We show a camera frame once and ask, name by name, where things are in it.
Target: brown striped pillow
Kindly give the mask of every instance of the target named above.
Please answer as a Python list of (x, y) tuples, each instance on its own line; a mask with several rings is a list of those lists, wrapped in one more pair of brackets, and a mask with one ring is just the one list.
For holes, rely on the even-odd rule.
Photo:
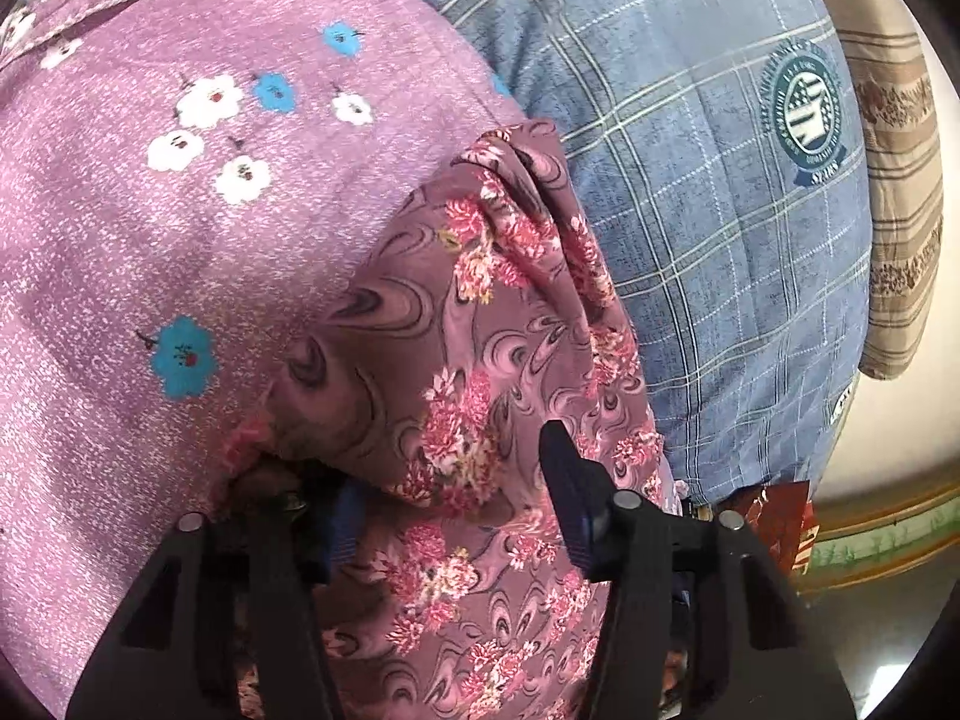
[(824, 0), (850, 65), (870, 175), (870, 326), (860, 370), (913, 359), (940, 259), (944, 181), (920, 38), (903, 0)]

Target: blue flower print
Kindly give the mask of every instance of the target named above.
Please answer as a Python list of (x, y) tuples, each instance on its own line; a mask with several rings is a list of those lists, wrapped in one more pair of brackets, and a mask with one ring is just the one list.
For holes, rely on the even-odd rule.
[(360, 33), (343, 22), (332, 23), (323, 30), (323, 42), (335, 52), (344, 56), (355, 56), (360, 52)]
[(494, 73), (490, 79), (493, 84), (493, 90), (498, 93), (498, 95), (504, 95), (505, 98), (510, 97), (510, 90), (507, 88), (507, 84), (503, 82), (500, 76)]
[(280, 73), (267, 73), (256, 81), (253, 95), (268, 111), (290, 113), (294, 109), (294, 89)]
[(173, 400), (201, 395), (217, 370), (210, 333), (190, 317), (177, 317), (160, 329), (150, 367), (163, 380), (163, 394)]

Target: red packaging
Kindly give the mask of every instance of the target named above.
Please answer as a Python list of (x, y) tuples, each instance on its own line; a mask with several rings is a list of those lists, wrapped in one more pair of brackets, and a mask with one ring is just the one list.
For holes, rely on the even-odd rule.
[(798, 561), (805, 571), (819, 529), (813, 504), (808, 501), (809, 493), (809, 482), (755, 485), (733, 493), (717, 507), (717, 512), (732, 509), (741, 514), (784, 574), (793, 571)]

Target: screw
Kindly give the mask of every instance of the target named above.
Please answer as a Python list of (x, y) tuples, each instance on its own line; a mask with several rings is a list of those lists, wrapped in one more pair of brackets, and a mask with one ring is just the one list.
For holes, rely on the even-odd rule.
[(200, 528), (203, 528), (203, 514), (200, 514), (200, 512), (190, 512), (190, 514), (184, 514), (184, 516), (181, 517), (179, 522), (176, 524), (176, 528), (183, 533), (193, 533), (194, 531), (199, 531)]
[(633, 490), (618, 490), (613, 493), (613, 506), (628, 512), (630, 509), (638, 509), (642, 500)]
[(733, 509), (727, 509), (726, 512), (720, 512), (717, 519), (720, 524), (731, 531), (738, 531), (745, 524), (743, 517)]

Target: floor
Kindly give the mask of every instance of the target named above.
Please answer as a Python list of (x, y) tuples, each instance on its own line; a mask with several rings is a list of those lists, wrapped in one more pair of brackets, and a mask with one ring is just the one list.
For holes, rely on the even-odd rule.
[(960, 581), (960, 545), (904, 574), (805, 597), (808, 624), (829, 642), (866, 716), (892, 688)]

